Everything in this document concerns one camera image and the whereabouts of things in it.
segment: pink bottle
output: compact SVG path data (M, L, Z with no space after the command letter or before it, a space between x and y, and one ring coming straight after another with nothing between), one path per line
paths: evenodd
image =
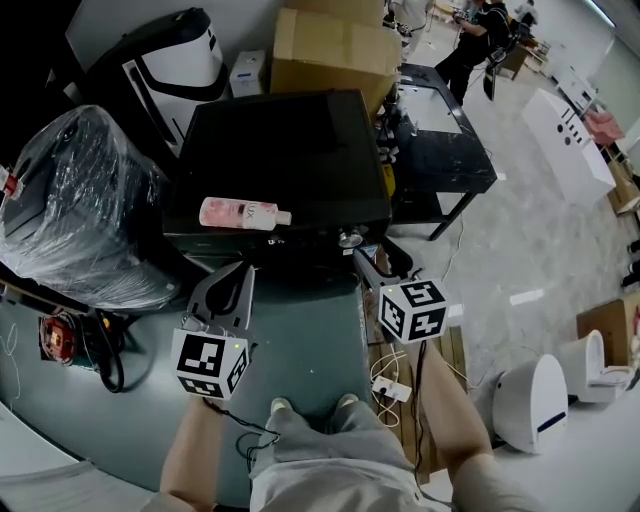
M220 197L205 198L199 219L203 226L262 231L271 231L276 224L291 225L291 213L278 211L278 205Z

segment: white box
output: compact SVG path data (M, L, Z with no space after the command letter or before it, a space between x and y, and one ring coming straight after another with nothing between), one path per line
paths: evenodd
M249 366L247 340L174 329L171 363L192 395L229 400Z
M378 319L404 344L442 336L448 309L440 279L380 287Z
M240 52L229 77L234 98L266 94L266 63L264 50Z
M592 207L615 188L604 158L567 102L538 89L522 117L540 144L569 203Z

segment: person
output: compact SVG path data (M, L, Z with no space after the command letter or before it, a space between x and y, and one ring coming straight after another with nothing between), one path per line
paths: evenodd
M538 11L534 7L535 2L533 0L527 0L526 3L515 8L516 21L530 27L531 25L538 24Z
M480 415L437 349L405 347L421 367L420 401L462 512L543 510L494 459ZM167 456L160 493L144 512L205 512L214 507L222 415L192 397ZM396 436L355 395L337 404L327 432L312 430L277 398L251 471L252 512L418 512L427 500Z
M469 76L474 67L484 62L491 53L500 47L506 47L509 38L509 15L504 3L488 4L482 0L473 0L479 10L475 23L463 20L454 14L454 21L460 25L462 34L458 47L436 66L458 104L462 106L469 85Z
M427 26L427 13L433 8L435 0L391 0L389 2L389 17L408 28L407 45L403 41L402 58L407 60L416 50L425 27Z

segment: black table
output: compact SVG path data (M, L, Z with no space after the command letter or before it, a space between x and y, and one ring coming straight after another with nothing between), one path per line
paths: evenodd
M400 150L394 165L393 224L436 223L437 239L497 176L462 108L435 69L403 64L400 104L388 122ZM438 192L462 193L450 213Z

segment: black clothing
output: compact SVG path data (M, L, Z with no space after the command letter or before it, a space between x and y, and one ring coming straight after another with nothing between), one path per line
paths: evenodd
M509 43L508 20L507 8L503 3L484 2L476 13L474 24L484 27L487 31L481 36L463 33L458 47L436 66L436 71L449 85L451 93L460 105L467 92L473 68L484 62L496 48L505 47Z

